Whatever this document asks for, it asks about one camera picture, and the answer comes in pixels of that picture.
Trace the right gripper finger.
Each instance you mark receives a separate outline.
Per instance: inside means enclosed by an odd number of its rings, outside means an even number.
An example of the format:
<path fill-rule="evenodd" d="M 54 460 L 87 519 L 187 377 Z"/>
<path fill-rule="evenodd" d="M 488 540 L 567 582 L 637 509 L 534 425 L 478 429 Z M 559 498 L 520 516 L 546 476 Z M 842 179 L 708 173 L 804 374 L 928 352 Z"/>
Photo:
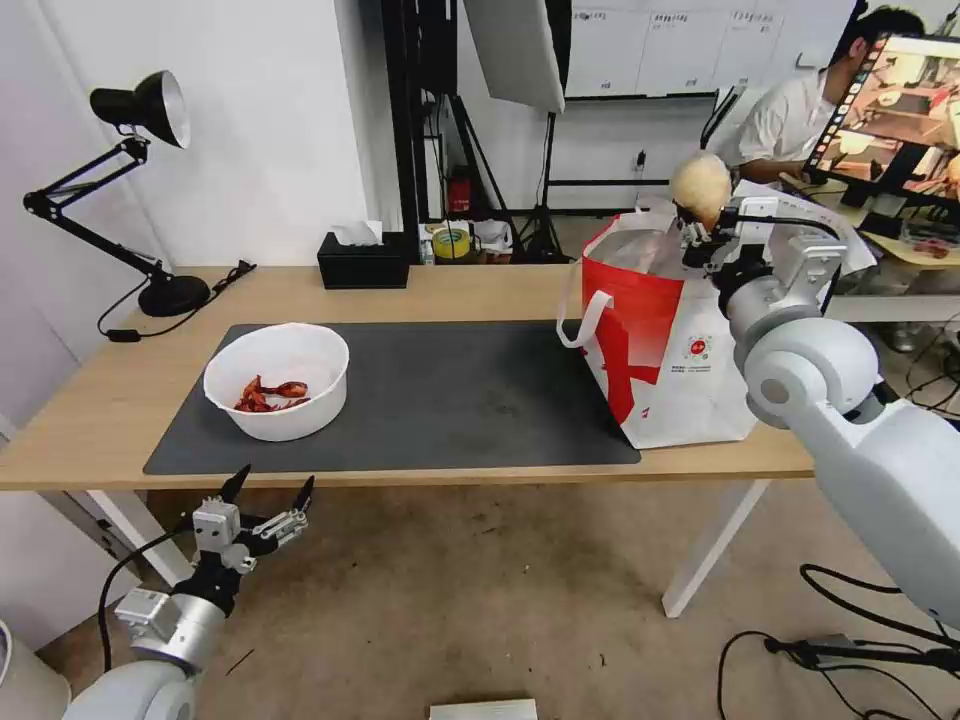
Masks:
<path fill-rule="evenodd" d="M 710 263 L 727 263 L 740 245 L 739 208 L 724 207 L 710 232 Z"/>
<path fill-rule="evenodd" d="M 688 206 L 674 199 L 675 226 L 680 237 L 680 263 L 684 269 L 710 269 L 714 255 L 712 231 L 714 208 Z"/>

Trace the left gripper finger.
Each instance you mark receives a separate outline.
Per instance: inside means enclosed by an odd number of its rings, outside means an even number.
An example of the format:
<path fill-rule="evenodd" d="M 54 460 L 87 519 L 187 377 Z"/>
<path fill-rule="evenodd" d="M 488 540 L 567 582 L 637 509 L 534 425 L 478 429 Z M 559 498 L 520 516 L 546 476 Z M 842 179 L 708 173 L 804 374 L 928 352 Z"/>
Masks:
<path fill-rule="evenodd" d="M 213 496 L 203 500 L 200 506 L 200 512 L 205 516 L 239 518 L 240 510 L 236 504 L 236 500 L 250 471 L 251 465 L 246 464 L 234 475 L 229 477 Z"/>
<path fill-rule="evenodd" d="M 241 545 L 248 556 L 260 558 L 276 552 L 297 539 L 308 527 L 308 510 L 312 503 L 315 477 L 311 475 L 298 492 L 292 506 L 269 519 L 253 519 L 241 531 Z"/>

